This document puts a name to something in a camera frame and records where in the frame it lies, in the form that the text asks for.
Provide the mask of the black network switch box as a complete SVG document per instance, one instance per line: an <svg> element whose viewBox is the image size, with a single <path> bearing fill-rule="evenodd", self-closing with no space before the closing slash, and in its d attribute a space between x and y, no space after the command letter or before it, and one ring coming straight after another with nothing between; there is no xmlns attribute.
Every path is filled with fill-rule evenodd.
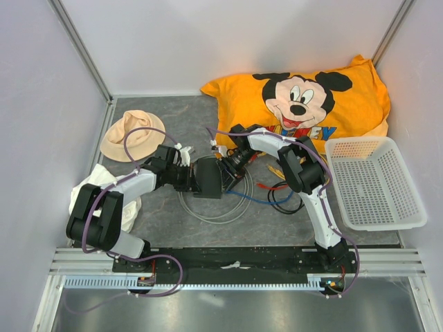
<svg viewBox="0 0 443 332"><path fill-rule="evenodd" d="M198 159L195 163L195 179L199 191L194 193L194 197L201 199L222 197L222 175L216 158Z"/></svg>

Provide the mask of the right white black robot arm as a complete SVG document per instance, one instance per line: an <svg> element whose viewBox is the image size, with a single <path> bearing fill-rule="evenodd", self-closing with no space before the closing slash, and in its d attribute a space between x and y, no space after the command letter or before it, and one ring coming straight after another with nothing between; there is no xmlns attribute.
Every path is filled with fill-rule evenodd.
<svg viewBox="0 0 443 332"><path fill-rule="evenodd" d="M332 175L311 140L306 136L288 138L261 126L245 129L237 125L230 132L215 132L230 137L240 151L264 152L279 160L287 185L307 208L314 229L318 267L328 273L335 271L348 253L347 241L327 199L326 188Z"/></svg>

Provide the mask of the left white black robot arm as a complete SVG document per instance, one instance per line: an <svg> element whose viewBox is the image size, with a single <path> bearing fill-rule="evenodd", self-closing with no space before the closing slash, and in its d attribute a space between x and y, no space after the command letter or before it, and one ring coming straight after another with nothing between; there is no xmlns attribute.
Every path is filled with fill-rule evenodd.
<svg viewBox="0 0 443 332"><path fill-rule="evenodd" d="M137 272L149 269L150 244L122 229L123 208L164 185L178 192L199 192L191 151L192 147L180 144L159 145L153 157L130 174L102 186L83 185L66 226L67 237L79 242L85 253L111 252L126 257Z"/></svg>

